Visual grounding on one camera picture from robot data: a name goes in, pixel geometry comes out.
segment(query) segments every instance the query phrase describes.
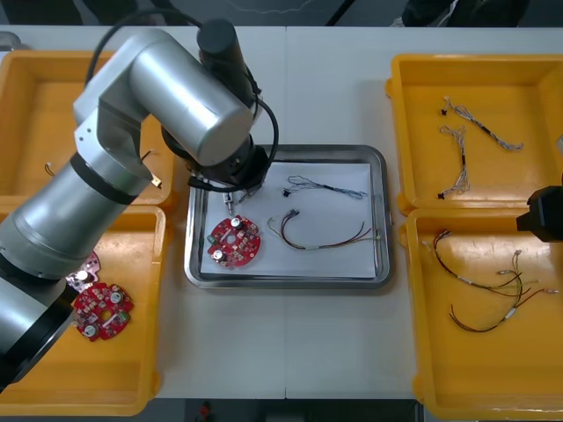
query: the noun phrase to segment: black wire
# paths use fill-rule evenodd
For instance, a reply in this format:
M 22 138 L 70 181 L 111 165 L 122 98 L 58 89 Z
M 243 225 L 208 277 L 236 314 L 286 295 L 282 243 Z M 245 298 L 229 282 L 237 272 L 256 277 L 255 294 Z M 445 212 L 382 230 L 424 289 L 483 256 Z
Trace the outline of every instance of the black wire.
M 96 65 L 98 64 L 98 60 L 99 60 L 99 56 L 101 55 L 104 47 L 106 46 L 107 42 L 123 27 L 123 26 L 127 26 L 127 25 L 133 25 L 139 18 L 143 18 L 145 16 L 149 16 L 149 15 L 173 15 L 173 16 L 179 16 L 183 19 L 186 20 L 187 23 L 192 24 L 194 26 L 197 26 L 198 28 L 201 28 L 201 22 L 196 20 L 195 18 L 186 15 L 185 13 L 182 13 L 181 11 L 177 11 L 174 9 L 163 9 L 163 8 L 151 8 L 151 9 L 145 9 L 142 11 L 137 11 L 135 13 L 131 13 L 130 15 L 126 16 L 125 18 L 119 20 L 114 26 L 112 26 L 110 28 L 110 30 L 102 37 L 102 39 L 99 41 L 98 45 L 96 46 L 96 48 L 94 49 L 93 53 L 92 53 L 92 57 L 90 60 L 90 64 L 88 66 L 88 71 L 86 72 L 86 80 L 85 80 L 85 84 L 84 86 L 86 86 L 91 79 L 94 77 L 94 71 L 96 69 Z M 272 144 L 272 149 L 270 150 L 270 155 L 268 157 L 268 161 L 267 161 L 267 165 L 264 168 L 264 171 L 261 172 L 261 174 L 259 174 L 257 177 L 253 178 L 250 182 L 241 185 L 241 186 L 233 186 L 233 187 L 216 187 L 211 185 L 210 183 L 206 183 L 203 182 L 197 178 L 191 177 L 189 179 L 188 184 L 191 187 L 195 187 L 198 189 L 203 189 L 206 191 L 211 191 L 211 192 L 219 192 L 219 193 L 233 193 L 233 192 L 238 192 L 238 191 L 243 191 L 245 189 L 249 189 L 251 187 L 255 187 L 256 185 L 258 185 L 264 175 L 266 174 L 266 172 L 268 171 L 268 169 L 270 168 L 270 165 L 272 165 L 272 162 L 275 159 L 275 154 L 278 150 L 278 143 L 280 140 L 280 129 L 278 126 L 278 121 L 275 118 L 274 112 L 272 111 L 272 109 L 263 101 L 259 98 L 259 94 L 260 94 L 260 88 L 258 87 L 258 85 L 256 84 L 256 80 L 254 79 L 254 76 L 252 75 L 252 72 L 250 71 L 250 69 L 248 69 L 248 67 L 246 67 L 247 73 L 242 72 L 249 80 L 251 87 L 252 87 L 252 92 L 254 94 L 254 98 L 256 100 L 256 104 L 260 105 L 264 111 L 267 113 L 267 115 L 269 116 L 270 120 L 272 121 L 272 126 L 274 129 L 274 142 Z M 254 117 L 256 117 L 256 113 L 258 112 L 258 106 L 256 107 L 256 109 L 254 110 Z
M 96 48 L 94 48 L 94 52 L 92 54 L 90 65 L 88 66 L 88 71 L 86 72 L 86 82 L 84 86 L 86 86 L 91 79 L 94 77 L 94 71 L 96 70 L 96 64 L 98 64 L 99 55 L 101 55 L 104 47 L 106 46 L 107 42 L 117 33 L 123 26 L 133 25 L 135 22 L 138 21 L 139 18 L 144 18 L 145 16 L 149 15 L 172 15 L 181 17 L 186 20 L 187 23 L 197 26 L 201 28 L 201 22 L 192 18 L 181 11 L 177 11 L 174 9 L 164 9 L 160 7 L 154 7 L 151 9 L 145 9 L 142 11 L 136 11 L 135 13 L 131 13 L 127 15 L 125 18 L 120 19 L 117 23 L 110 28 L 109 31 L 102 37 L 99 41 Z
M 244 191 L 246 189 L 250 189 L 251 187 L 255 187 L 256 185 L 258 185 L 262 181 L 264 175 L 267 173 L 270 166 L 272 165 L 272 162 L 275 159 L 275 154 L 278 151 L 278 144 L 280 142 L 280 128 L 278 126 L 278 120 L 275 118 L 274 112 L 264 102 L 264 100 L 258 98 L 258 104 L 260 104 L 260 106 L 264 109 L 264 111 L 267 113 L 268 117 L 272 121 L 272 128 L 274 130 L 274 142 L 272 143 L 272 149 L 270 150 L 270 155 L 268 156 L 266 166 L 264 166 L 264 170 L 255 178 L 253 178 L 251 181 L 239 186 L 217 187 L 211 185 L 210 183 L 203 182 L 195 177 L 191 177 L 188 182 L 188 184 L 191 187 L 195 187 L 197 189 L 203 189 L 205 191 L 210 191 L 210 192 L 232 193 L 232 192 L 238 192 L 238 191 Z
M 342 189 L 340 187 L 323 185 L 322 183 L 313 182 L 312 180 L 299 175 L 288 176 L 288 182 L 291 184 L 291 187 L 283 188 L 283 196 L 289 196 L 292 193 L 310 189 L 326 189 L 328 191 L 343 193 L 354 200 L 363 200 L 368 197 L 368 195 L 362 191 L 353 191 L 351 189 Z

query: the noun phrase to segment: end effector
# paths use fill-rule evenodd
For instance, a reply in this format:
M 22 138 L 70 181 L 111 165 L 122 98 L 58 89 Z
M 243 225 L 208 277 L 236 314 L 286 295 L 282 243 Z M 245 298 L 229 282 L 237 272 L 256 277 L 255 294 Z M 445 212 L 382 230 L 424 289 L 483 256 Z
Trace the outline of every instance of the end effector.
M 563 186 L 547 186 L 528 199 L 530 211 L 516 218 L 518 231 L 531 231 L 542 242 L 563 241 Z

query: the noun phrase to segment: circular circuit board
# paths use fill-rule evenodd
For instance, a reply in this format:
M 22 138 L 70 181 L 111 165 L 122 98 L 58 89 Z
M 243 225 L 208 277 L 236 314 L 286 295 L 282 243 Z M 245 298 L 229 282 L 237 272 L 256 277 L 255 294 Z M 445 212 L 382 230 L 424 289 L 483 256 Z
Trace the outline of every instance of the circular circuit board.
M 208 254 L 220 266 L 235 268 L 252 261 L 260 249 L 258 226 L 245 217 L 225 218 L 208 236 Z

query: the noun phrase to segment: wire harness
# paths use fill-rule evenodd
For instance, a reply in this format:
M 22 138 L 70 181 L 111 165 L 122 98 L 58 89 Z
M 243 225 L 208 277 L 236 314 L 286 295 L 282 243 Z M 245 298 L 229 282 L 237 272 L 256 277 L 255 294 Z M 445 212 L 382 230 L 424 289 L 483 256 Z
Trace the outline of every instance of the wire harness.
M 475 119 L 473 117 L 473 115 L 470 113 L 470 111 L 467 110 L 467 108 L 465 106 L 463 106 L 463 105 L 452 105 L 449 97 L 444 97 L 443 100 L 446 102 L 446 105 L 441 110 L 442 116 L 447 115 L 448 110 L 451 108 L 454 112 L 457 113 L 457 115 L 459 117 L 462 117 L 463 119 L 469 120 L 469 121 L 473 122 L 475 125 L 477 125 L 483 132 L 485 132 L 487 135 L 489 135 L 491 138 L 493 138 L 495 141 L 497 141 L 497 143 L 499 145 L 501 145 L 504 149 L 509 150 L 509 151 L 518 151 L 518 150 L 524 148 L 523 143 L 515 145 L 514 143 L 504 142 L 501 138 L 499 138 L 497 135 L 495 135 L 493 132 L 491 132 L 488 129 L 488 127 L 486 127 L 483 123 L 481 123 L 480 121 Z
M 449 316 L 450 316 L 451 320 L 462 330 L 470 331 L 470 332 L 492 331 L 495 328 L 497 328 L 499 325 L 508 321 L 508 319 L 511 318 L 515 314 L 516 310 L 518 308 L 520 308 L 521 306 L 523 306 L 532 297 L 534 297 L 534 296 L 536 296 L 540 293 L 556 294 L 556 293 L 559 292 L 559 290 L 555 290 L 555 289 L 540 288 L 539 290 L 536 290 L 534 293 L 528 295 L 527 297 L 524 297 L 527 293 L 529 293 L 531 291 L 531 287 L 528 287 L 524 290 L 524 286 L 529 285 L 529 284 L 538 283 L 538 280 L 533 280 L 533 281 L 529 281 L 529 282 L 522 282 L 522 274 L 523 273 L 522 273 L 522 271 L 520 271 L 520 268 L 519 268 L 519 265 L 518 265 L 518 258 L 522 254 L 521 250 L 517 250 L 517 251 L 514 252 L 514 255 L 512 256 L 512 268 L 511 269 L 500 270 L 499 272 L 497 272 L 497 275 L 509 274 L 509 275 L 512 276 L 512 278 L 510 280 L 508 280 L 508 281 L 506 281 L 506 282 L 504 282 L 504 283 L 502 283 L 498 286 L 487 286 L 487 285 L 484 285 L 484 284 L 479 284 L 479 283 L 476 283 L 474 281 L 471 281 L 469 279 L 466 279 L 465 277 L 462 277 L 462 276 L 454 273 L 449 267 L 447 267 L 444 264 L 444 262 L 442 261 L 442 258 L 440 256 L 440 253 L 437 250 L 437 246 L 440 243 L 440 241 L 443 240 L 444 238 L 450 236 L 450 235 L 451 235 L 451 232 L 448 231 L 448 230 L 445 230 L 442 233 L 438 234 L 434 239 L 433 248 L 431 248 L 431 249 L 434 250 L 434 254 L 436 256 L 436 259 L 440 263 L 441 267 L 448 274 L 452 275 L 456 279 L 458 279 L 458 280 L 462 281 L 463 283 L 468 284 L 470 286 L 473 286 L 473 287 L 476 287 L 476 288 L 482 288 L 482 289 L 488 290 L 489 292 L 495 293 L 497 295 L 503 295 L 503 296 L 515 298 L 515 301 L 513 302 L 512 306 L 510 307 L 508 312 L 500 320 L 498 320 L 496 323 L 494 323 L 493 325 L 489 325 L 485 328 L 473 328 L 470 325 L 467 325 L 467 324 L 463 323 L 462 321 L 460 321 L 460 319 L 456 315 L 453 304 L 451 304 Z M 515 294 L 507 294 L 507 293 L 500 291 L 500 290 L 503 290 L 503 289 L 510 289 L 510 288 L 515 288 L 516 293 Z
M 283 216 L 283 218 L 281 219 L 281 225 L 280 225 L 279 230 L 274 227 L 274 218 L 273 217 L 271 217 L 267 221 L 267 226 L 270 228 L 270 230 L 272 230 L 277 236 L 279 236 L 280 239 L 283 240 L 283 242 L 287 246 L 290 246 L 293 249 L 298 249 L 300 251 L 315 251 L 315 250 L 318 250 L 318 249 L 340 248 L 342 246 L 347 246 L 349 244 L 355 244 L 355 243 L 361 242 L 363 240 L 374 240 L 372 237 L 366 237 L 371 232 L 371 228 L 367 229 L 366 231 L 363 231 L 363 228 L 365 226 L 365 222 L 362 222 L 362 226 L 360 227 L 358 232 L 354 236 L 352 236 L 349 239 L 344 240 L 342 242 L 338 242 L 336 244 L 321 244 L 321 245 L 315 245 L 315 246 L 305 246 L 305 245 L 302 245 L 302 244 L 296 244 L 295 242 L 292 242 L 291 240 L 289 240 L 288 235 L 286 234 L 286 226 L 288 225 L 288 222 L 292 218 L 297 217 L 299 214 L 301 214 L 301 213 L 296 209 L 289 210 Z
M 292 193 L 307 191 L 310 189 L 326 189 L 328 191 L 333 191 L 336 193 L 342 193 L 353 200 L 363 200 L 368 197 L 368 194 L 362 191 L 353 191 L 350 189 L 342 189 L 339 187 L 323 185 L 322 183 L 313 182 L 308 178 L 303 176 L 289 176 L 288 182 L 291 184 L 290 187 L 283 188 L 283 196 L 286 198 Z
M 457 177 L 456 183 L 450 189 L 446 189 L 445 191 L 438 193 L 438 199 L 445 200 L 446 196 L 450 193 L 457 193 L 458 195 L 461 195 L 462 193 L 468 192 L 472 187 L 469 184 L 467 162 L 465 160 L 465 126 L 462 126 L 458 130 L 456 130 L 444 125 L 440 127 L 440 132 L 445 135 L 453 136 L 454 140 L 459 146 L 459 153 L 461 154 L 461 172 Z

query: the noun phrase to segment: robotic arm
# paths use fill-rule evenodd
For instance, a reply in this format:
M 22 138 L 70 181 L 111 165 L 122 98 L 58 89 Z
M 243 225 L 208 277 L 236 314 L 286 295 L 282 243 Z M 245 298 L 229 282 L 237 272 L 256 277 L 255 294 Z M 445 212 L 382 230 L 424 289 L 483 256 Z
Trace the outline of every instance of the robotic arm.
M 149 114 L 196 174 L 233 190 L 260 187 L 271 161 L 249 135 L 250 107 L 261 101 L 234 28 L 211 21 L 198 41 L 215 71 L 163 31 L 129 39 L 74 104 L 77 153 L 0 224 L 0 392 L 64 332 L 76 297 L 65 276 L 150 183 L 139 157 Z

